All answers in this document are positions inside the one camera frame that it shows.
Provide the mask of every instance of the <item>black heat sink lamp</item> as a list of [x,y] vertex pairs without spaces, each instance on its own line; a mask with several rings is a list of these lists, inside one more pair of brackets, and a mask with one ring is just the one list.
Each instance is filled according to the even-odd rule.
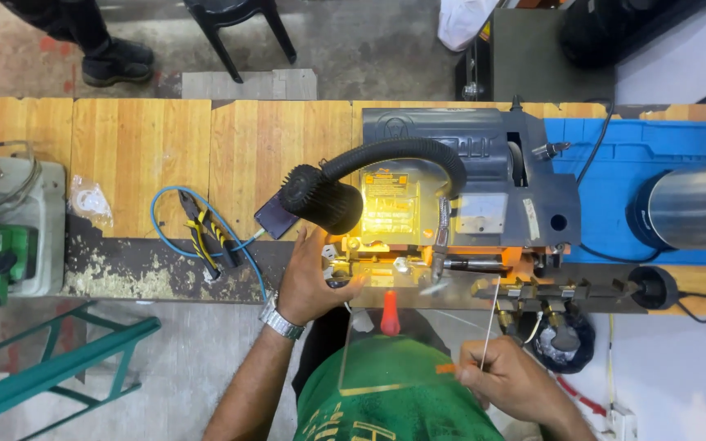
[[456,198],[467,183],[465,165],[453,148],[428,138],[393,138],[354,148],[321,162],[320,168],[297,165],[279,191],[279,203],[288,213],[343,235],[358,224],[364,201],[358,189],[339,179],[362,167],[402,158],[423,159],[446,172],[449,181],[438,196]]

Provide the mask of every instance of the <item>blue cable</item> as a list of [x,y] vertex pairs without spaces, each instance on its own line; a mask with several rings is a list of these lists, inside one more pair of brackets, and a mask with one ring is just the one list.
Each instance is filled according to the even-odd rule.
[[[197,254],[192,254],[192,253],[188,253],[186,251],[182,251],[181,249],[179,249],[178,247],[173,245],[173,243],[167,237],[165,237],[164,234],[162,234],[162,230],[160,229],[159,225],[157,224],[157,220],[154,218],[154,205],[157,203],[157,199],[159,199],[159,197],[162,196],[162,193],[169,192],[171,190],[181,190],[182,192],[189,193],[190,195],[195,197],[196,201],[200,201],[201,203],[203,203],[203,205],[205,205],[206,208],[208,208],[212,212],[212,214],[217,217],[217,219],[220,221],[220,223],[225,228],[225,230],[228,231],[228,234],[230,234],[230,236],[233,238],[233,240],[236,241],[236,245],[238,245],[235,248],[233,248],[232,250],[236,251],[236,250],[240,249],[241,251],[244,252],[244,255],[247,257],[247,260],[250,261],[250,264],[252,265],[252,269],[255,270],[255,276],[257,276],[257,281],[260,283],[260,293],[263,295],[263,301],[266,301],[267,300],[266,299],[266,285],[263,283],[263,276],[260,275],[260,269],[257,267],[257,264],[255,263],[255,259],[252,258],[252,256],[250,255],[250,252],[247,251],[247,248],[245,248],[247,245],[250,245],[250,243],[252,243],[252,241],[255,240],[255,237],[252,237],[249,240],[247,240],[246,242],[242,243],[239,240],[239,237],[236,236],[236,233],[234,233],[233,230],[230,229],[230,226],[228,225],[228,223],[225,222],[225,219],[223,219],[222,216],[220,216],[220,214],[201,195],[193,192],[191,189],[189,189],[187,187],[182,187],[180,185],[171,185],[171,186],[162,188],[162,190],[160,190],[159,192],[157,192],[156,195],[154,195],[154,198],[152,199],[152,207],[149,209],[149,213],[152,215],[152,226],[154,227],[154,230],[157,232],[157,236],[159,236],[162,239],[162,242],[164,242],[165,245],[168,245],[169,248],[171,248],[173,251],[176,251],[178,254],[181,254],[182,256],[199,258]],[[222,255],[221,253],[216,253],[216,254],[212,254],[211,256],[217,257],[217,256],[221,256],[221,255]]]

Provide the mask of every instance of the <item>blue tool mat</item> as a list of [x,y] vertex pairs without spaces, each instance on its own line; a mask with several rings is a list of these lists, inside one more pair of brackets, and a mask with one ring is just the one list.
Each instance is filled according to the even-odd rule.
[[[579,175],[601,134],[603,119],[545,118],[549,142],[571,147],[552,160],[556,173]],[[643,259],[653,250],[631,233],[625,207],[639,186],[666,169],[706,166],[706,122],[613,119],[580,186],[582,242],[603,254]],[[565,261],[612,263],[572,247]],[[706,265],[706,251],[672,251],[654,263]]]

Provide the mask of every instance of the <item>orange handle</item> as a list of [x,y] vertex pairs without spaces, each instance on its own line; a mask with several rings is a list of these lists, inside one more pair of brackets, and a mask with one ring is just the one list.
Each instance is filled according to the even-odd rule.
[[397,316],[397,292],[386,291],[383,298],[383,318],[380,319],[380,332],[387,336],[399,335],[399,317]]

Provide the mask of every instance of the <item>thin metal rod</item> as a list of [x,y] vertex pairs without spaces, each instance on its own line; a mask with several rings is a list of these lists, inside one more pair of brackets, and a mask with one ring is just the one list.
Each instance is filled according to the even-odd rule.
[[489,326],[486,326],[486,341],[484,341],[484,352],[481,354],[480,370],[484,370],[484,357],[486,347],[489,346],[489,336],[492,334],[492,320],[495,318],[495,306],[497,305],[497,291],[500,291],[500,276],[497,276],[497,286],[495,286],[495,296],[492,298],[492,312],[489,314]]

